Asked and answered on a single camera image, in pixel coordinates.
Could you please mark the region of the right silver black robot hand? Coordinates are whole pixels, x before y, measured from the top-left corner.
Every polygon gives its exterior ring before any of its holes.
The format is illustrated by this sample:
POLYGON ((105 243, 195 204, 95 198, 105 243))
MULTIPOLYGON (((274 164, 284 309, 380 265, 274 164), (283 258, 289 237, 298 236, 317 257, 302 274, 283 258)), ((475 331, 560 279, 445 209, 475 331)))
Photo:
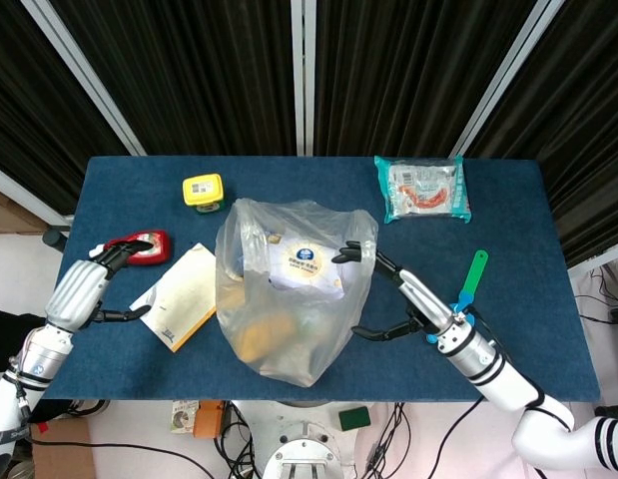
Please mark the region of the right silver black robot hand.
POLYGON ((354 326, 353 334, 370 341, 390 341, 411 333, 424 331, 437 338, 438 349, 445 343, 470 341, 475 335, 474 327, 462 312, 455 312, 433 293, 416 275, 394 263, 379 249, 374 254, 374 270, 386 276, 407 301, 408 320, 387 330, 354 326))

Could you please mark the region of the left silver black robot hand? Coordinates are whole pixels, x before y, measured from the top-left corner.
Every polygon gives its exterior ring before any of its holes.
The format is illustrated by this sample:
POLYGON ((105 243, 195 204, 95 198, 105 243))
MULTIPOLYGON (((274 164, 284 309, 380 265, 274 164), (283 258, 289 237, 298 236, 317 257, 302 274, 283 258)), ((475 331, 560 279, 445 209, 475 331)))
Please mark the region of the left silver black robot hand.
POLYGON ((150 311, 149 305, 128 311, 104 310, 102 297, 110 280, 127 265, 128 259, 152 247, 147 241, 124 240, 90 259, 75 261, 45 306, 47 322, 74 333, 90 322, 128 322, 141 318, 150 311))

